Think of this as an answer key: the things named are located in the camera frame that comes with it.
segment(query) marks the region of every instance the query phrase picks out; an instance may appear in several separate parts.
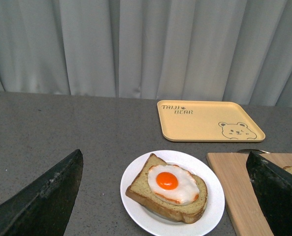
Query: gray curtain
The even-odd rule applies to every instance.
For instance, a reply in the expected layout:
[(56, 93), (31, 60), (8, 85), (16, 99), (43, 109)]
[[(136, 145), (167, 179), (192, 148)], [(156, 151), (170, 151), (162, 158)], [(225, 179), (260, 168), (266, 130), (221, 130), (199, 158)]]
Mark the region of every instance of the gray curtain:
[(292, 107), (292, 0), (0, 0), (0, 90)]

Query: yellow tray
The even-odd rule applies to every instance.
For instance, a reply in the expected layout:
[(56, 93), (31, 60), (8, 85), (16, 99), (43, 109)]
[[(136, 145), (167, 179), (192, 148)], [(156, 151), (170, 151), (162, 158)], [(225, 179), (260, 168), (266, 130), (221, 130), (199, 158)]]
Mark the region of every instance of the yellow tray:
[(236, 103), (162, 100), (162, 133), (175, 142), (261, 142), (265, 134)]

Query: gray countertop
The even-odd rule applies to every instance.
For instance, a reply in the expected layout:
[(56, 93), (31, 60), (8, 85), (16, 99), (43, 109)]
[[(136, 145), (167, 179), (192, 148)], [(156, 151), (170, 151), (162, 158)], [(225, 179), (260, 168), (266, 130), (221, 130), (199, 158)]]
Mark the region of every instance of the gray countertop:
[[(260, 143), (175, 143), (162, 135), (157, 102), (0, 92), (0, 204), (79, 148), (83, 177), (65, 235), (149, 235), (120, 196), (124, 170), (142, 154), (177, 150), (208, 164), (209, 152), (292, 153), (292, 108), (242, 106), (266, 134)], [(208, 235), (235, 235), (226, 210)]]

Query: bear face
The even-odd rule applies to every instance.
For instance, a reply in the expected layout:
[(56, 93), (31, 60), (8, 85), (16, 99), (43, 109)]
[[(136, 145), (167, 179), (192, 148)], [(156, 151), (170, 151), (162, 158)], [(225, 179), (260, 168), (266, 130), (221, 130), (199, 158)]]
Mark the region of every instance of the bear face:
[(225, 122), (219, 122), (218, 125), (222, 128), (222, 134), (226, 138), (237, 140), (257, 138), (256, 133), (252, 132), (245, 123), (227, 124)]

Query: cutting board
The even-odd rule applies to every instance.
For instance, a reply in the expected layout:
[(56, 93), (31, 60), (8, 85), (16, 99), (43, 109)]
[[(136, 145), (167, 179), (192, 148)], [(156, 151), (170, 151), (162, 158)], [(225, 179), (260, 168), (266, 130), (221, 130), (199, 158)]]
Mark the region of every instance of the cutting board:
[[(279, 167), (292, 165), (292, 153), (262, 154)], [(273, 236), (246, 169), (248, 154), (208, 153), (207, 161), (225, 193), (226, 209), (238, 236)]]

